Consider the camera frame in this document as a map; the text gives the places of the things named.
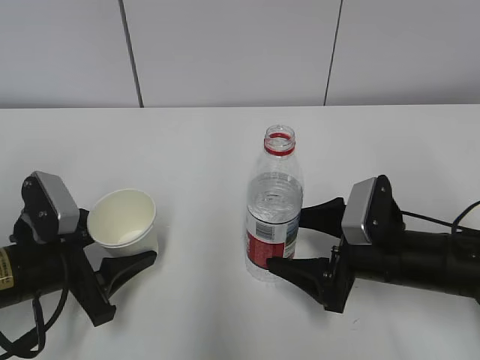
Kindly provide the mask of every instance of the white wall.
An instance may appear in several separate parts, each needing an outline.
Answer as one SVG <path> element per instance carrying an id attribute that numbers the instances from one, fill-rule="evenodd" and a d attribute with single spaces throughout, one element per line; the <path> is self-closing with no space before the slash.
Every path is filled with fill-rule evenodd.
<path id="1" fill-rule="evenodd" d="M 2 0 L 0 107 L 138 107 L 117 0 Z"/>
<path id="2" fill-rule="evenodd" d="M 124 0 L 147 107 L 321 105 L 341 0 Z M 478 0 L 344 0 L 327 105 L 480 104 Z M 0 107 L 138 107 L 119 0 L 0 1 Z"/>
<path id="3" fill-rule="evenodd" d="M 323 104 L 339 0 L 125 0 L 146 107 Z"/>
<path id="4" fill-rule="evenodd" d="M 344 0 L 327 105 L 480 103 L 480 1 Z"/>

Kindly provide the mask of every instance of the red ring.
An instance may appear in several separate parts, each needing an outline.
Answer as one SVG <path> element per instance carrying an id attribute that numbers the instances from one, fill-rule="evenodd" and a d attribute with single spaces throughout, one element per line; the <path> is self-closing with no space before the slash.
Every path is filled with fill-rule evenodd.
<path id="1" fill-rule="evenodd" d="M 292 139 L 292 137 L 288 134 L 288 133 L 271 133 L 270 135 L 268 135 L 268 137 L 270 139 L 274 139 L 276 137 L 281 137 L 283 139 L 287 139 L 287 140 L 290 140 Z M 271 148 L 269 148 L 267 146 L 267 139 L 264 139 L 263 140 L 263 147 L 265 148 L 265 150 L 269 153 L 269 154 L 272 154 L 272 155 L 275 155 L 275 156 L 286 156 L 286 155 L 290 155 L 293 153 L 293 150 L 295 150 L 295 145 L 293 145 L 292 148 L 289 148 L 288 150 L 286 151 L 275 151 L 275 150 L 272 150 Z"/>

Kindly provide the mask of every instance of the black cylindrical motor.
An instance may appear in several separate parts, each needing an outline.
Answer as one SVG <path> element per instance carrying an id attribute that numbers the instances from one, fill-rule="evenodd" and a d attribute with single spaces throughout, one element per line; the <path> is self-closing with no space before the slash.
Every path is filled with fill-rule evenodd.
<path id="1" fill-rule="evenodd" d="M 62 288 L 64 267 L 56 244 L 0 248 L 0 308 Z"/>
<path id="2" fill-rule="evenodd" d="M 350 245 L 355 276 L 479 299 L 480 240 L 405 231 L 391 243 L 388 249 Z"/>

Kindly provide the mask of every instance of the black cable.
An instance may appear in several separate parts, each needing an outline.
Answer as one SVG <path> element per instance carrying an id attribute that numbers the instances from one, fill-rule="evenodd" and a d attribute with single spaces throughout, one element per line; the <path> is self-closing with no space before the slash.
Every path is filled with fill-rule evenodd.
<path id="1" fill-rule="evenodd" d="M 468 208 L 462 211 L 460 215 L 457 216 L 457 218 L 454 220 L 453 224 L 451 225 L 451 234 L 455 236 L 457 234 L 457 229 L 461 229 L 462 226 L 459 226 L 458 224 L 467 216 L 469 212 L 471 212 L 474 208 L 476 208 L 478 205 L 480 205 L 480 200 L 474 202 L 472 205 L 470 205 Z"/>
<path id="2" fill-rule="evenodd" d="M 7 352 L 0 355 L 0 360 L 7 360 L 14 355 L 22 357 L 24 359 L 31 359 L 38 355 L 44 349 L 45 333 L 53 326 L 53 324 L 59 318 L 60 314 L 63 311 L 63 308 L 65 307 L 65 303 L 67 302 L 68 297 L 68 265 L 63 253 L 60 253 L 60 257 L 61 264 L 63 265 L 64 270 L 64 283 L 61 289 L 60 300 L 58 301 L 58 305 L 55 311 L 53 311 L 50 319 L 46 322 L 46 324 L 44 324 L 43 314 L 41 313 L 41 304 L 39 301 L 39 297 L 36 295 L 35 298 L 32 300 L 35 315 L 35 327 L 26 334 L 24 334 L 22 337 L 19 337 L 13 343 L 11 343 L 0 331 L 0 338 L 3 340 L 2 347 L 7 347 L 5 348 Z M 37 344 L 39 344 L 38 349 L 31 351 L 31 348 L 36 346 Z"/>
<path id="3" fill-rule="evenodd" d="M 435 224 L 439 224 L 439 225 L 443 225 L 444 227 L 450 227 L 450 228 L 453 228 L 454 226 L 454 223 L 448 223 L 446 221 L 443 221 L 443 220 L 438 220 L 438 219 L 435 219 L 433 217 L 428 217 L 428 216 L 425 216 L 425 215 L 420 215 L 420 214 L 416 214 L 415 212 L 409 212 L 409 211 L 402 211 L 401 212 L 402 215 L 406 215 L 406 216 L 410 216 L 411 218 L 418 218 L 418 219 L 422 219 L 422 220 L 425 220 L 425 221 L 430 221 L 431 223 L 435 223 Z M 473 232 L 476 232 L 478 230 L 476 229 L 470 229 L 469 227 L 465 227 L 465 226 L 458 226 L 458 223 L 457 223 L 457 226 L 456 226 L 457 229 L 459 230 L 463 230 L 463 231 L 473 231 Z"/>

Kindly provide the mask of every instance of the bottle neck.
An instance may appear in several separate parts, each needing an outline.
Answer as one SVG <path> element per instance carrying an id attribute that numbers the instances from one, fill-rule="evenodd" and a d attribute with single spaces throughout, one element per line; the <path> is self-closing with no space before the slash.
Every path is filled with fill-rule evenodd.
<path id="1" fill-rule="evenodd" d="M 275 154 L 272 154 L 271 152 L 269 152 L 266 148 L 264 148 L 263 149 L 263 154 L 267 158 L 271 158 L 271 159 L 275 159 L 275 160 L 286 160 L 286 159 L 290 159 L 295 154 L 295 151 L 292 151 L 289 154 L 275 155 Z"/>
<path id="2" fill-rule="evenodd" d="M 295 151 L 295 133 L 284 125 L 271 126 L 265 134 L 263 147 L 275 157 L 290 156 Z"/>

